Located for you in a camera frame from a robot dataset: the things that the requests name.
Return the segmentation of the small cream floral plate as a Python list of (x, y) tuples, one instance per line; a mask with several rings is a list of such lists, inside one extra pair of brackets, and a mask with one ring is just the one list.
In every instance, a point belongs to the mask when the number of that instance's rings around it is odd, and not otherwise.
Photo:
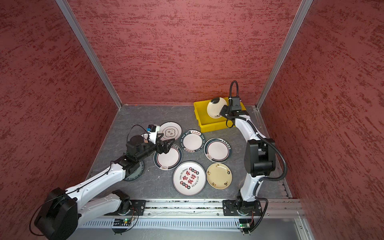
[(221, 117), (221, 110), (224, 106), (227, 105), (227, 102), (223, 98), (214, 98), (212, 99), (207, 106), (207, 114), (213, 119), (219, 119)]

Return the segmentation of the blue white porcelain plate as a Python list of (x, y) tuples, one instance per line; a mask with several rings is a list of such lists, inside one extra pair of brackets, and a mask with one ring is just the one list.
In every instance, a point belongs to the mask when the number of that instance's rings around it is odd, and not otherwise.
[(126, 182), (132, 182), (137, 180), (144, 172), (145, 164), (143, 161), (140, 161), (140, 166), (128, 177), (124, 179)]

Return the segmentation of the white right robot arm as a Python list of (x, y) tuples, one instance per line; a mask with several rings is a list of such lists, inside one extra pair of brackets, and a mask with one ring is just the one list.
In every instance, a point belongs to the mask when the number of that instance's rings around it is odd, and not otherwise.
[(229, 97), (229, 103), (222, 107), (220, 115), (231, 121), (246, 140), (244, 165), (247, 176), (237, 197), (237, 209), (245, 215), (248, 212), (261, 212), (259, 190), (266, 181), (280, 181), (271, 178), (276, 169), (275, 142), (265, 138), (253, 124), (247, 111), (243, 111), (239, 97)]

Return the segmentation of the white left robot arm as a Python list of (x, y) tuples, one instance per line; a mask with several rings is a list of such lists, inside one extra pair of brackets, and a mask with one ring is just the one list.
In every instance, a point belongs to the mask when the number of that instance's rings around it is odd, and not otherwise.
[(94, 197), (118, 182), (137, 180), (144, 172), (143, 160), (153, 153), (168, 153), (175, 139), (163, 141), (162, 136), (157, 134), (147, 141), (143, 136), (133, 136), (127, 142), (127, 152), (104, 171), (76, 186), (49, 192), (29, 226), (35, 226), (48, 240), (66, 240), (78, 227), (105, 214), (137, 215), (130, 196), (121, 190), (96, 200)]

